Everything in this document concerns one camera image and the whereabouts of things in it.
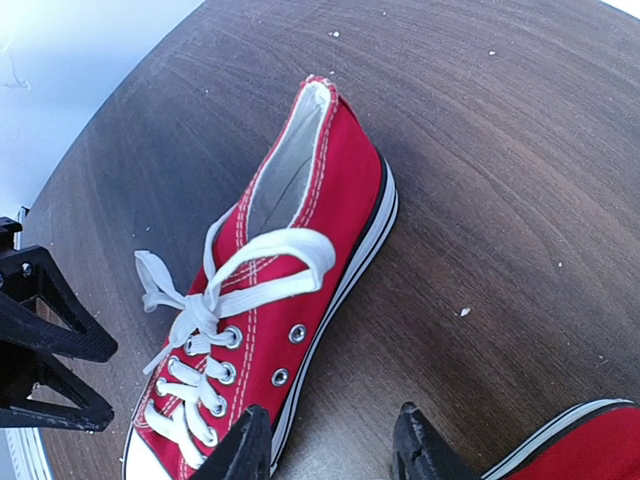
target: white shoelace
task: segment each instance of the white shoelace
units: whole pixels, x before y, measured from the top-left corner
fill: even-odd
[[[171,358],[168,365],[169,373],[181,383],[162,381],[156,388],[160,395],[173,395],[183,402],[171,417],[160,414],[153,402],[149,402],[144,412],[149,426],[177,443],[185,461],[194,469],[199,468],[204,458],[191,436],[195,436],[207,446],[213,447],[218,443],[215,430],[210,428],[200,415],[198,403],[202,402],[202,405],[214,415],[223,415],[227,402],[218,395],[209,379],[225,381],[231,375],[235,375],[233,370],[230,370],[232,366],[223,365],[210,356],[212,346],[229,348],[237,340],[232,330],[218,332],[219,320],[286,297],[318,291],[322,287],[324,275],[335,264],[335,250],[327,237],[309,229],[290,228],[255,237],[216,270],[213,261],[213,241],[232,210],[207,231],[203,265],[208,283],[202,294],[181,295],[173,285],[169,270],[158,256],[144,250],[135,252],[136,269],[146,291],[142,297],[144,310],[152,312],[158,305],[168,305],[182,310],[171,327],[168,345],[147,365],[144,369],[145,374],[150,374],[173,349],[185,344],[190,355],[207,355],[203,373],[181,363],[177,358]],[[308,268],[294,275],[220,295],[220,288],[225,279],[241,264],[276,255],[296,257]]]

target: wood grain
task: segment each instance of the wood grain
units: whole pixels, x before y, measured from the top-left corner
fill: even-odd
[[[335,72],[401,206],[316,354],[276,478],[388,477],[405,400],[483,471],[574,403],[637,399],[640,24],[589,0],[365,3],[206,2],[52,176],[25,240],[120,343],[73,362],[116,420],[47,432],[57,478],[119,477],[170,326],[142,312],[133,251],[186,289],[312,72]]]

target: canvas sneaker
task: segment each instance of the canvas sneaker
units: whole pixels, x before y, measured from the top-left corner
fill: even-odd
[[[253,404],[270,415],[273,471],[313,353],[397,208],[389,165],[349,105],[308,78],[244,195],[209,228],[188,294],[160,258],[135,253],[145,311],[180,312],[145,369],[123,477],[189,478]]]
[[[570,408],[533,434],[483,480],[638,480],[640,408],[597,400]]]

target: screw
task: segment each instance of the screw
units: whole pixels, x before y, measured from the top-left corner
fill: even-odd
[[[33,267],[31,266],[31,264],[24,262],[22,264],[22,275],[26,278],[26,277],[30,277],[32,273],[33,273]]]

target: red canvas fabric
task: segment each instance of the red canvas fabric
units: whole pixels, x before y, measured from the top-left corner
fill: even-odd
[[[596,417],[508,478],[639,480],[640,408],[621,408]]]
[[[213,385],[227,399],[228,413],[217,419],[206,408],[201,409],[202,417],[216,429],[220,440],[252,404],[265,407],[272,421],[277,416],[291,381],[285,387],[278,388],[271,383],[272,375],[279,368],[287,368],[290,378],[295,377],[354,244],[371,215],[382,181],[382,166],[377,152],[345,100],[325,79],[315,77],[305,83],[309,82],[325,82],[331,90],[332,100],[314,159],[311,188],[293,226],[311,228],[326,235],[336,250],[336,266],[325,276],[319,292],[287,298],[221,321],[220,331],[227,325],[235,325],[242,330],[244,341],[237,350],[215,348],[212,354],[216,360],[228,361],[237,369],[237,380],[233,385]],[[260,166],[214,244],[214,259],[218,266],[248,241],[248,213],[256,179],[269,162],[274,149]],[[302,263],[291,257],[253,261],[241,266],[228,279],[222,293],[297,273],[302,269]],[[205,285],[206,279],[201,270],[189,293],[200,293]],[[306,325],[308,334],[303,343],[296,345],[288,341],[288,334],[298,323]],[[176,349],[172,355],[200,371],[204,369],[204,356],[188,357],[182,349]],[[169,382],[177,381],[169,374],[165,360],[149,381],[149,387],[137,409],[134,426],[172,478],[185,480],[193,474],[193,470],[184,462],[178,446],[150,429],[143,414],[151,399],[156,409],[167,416],[180,402],[175,397],[159,397],[155,393],[154,385],[160,376]],[[199,442],[197,444],[204,454],[212,451]]]

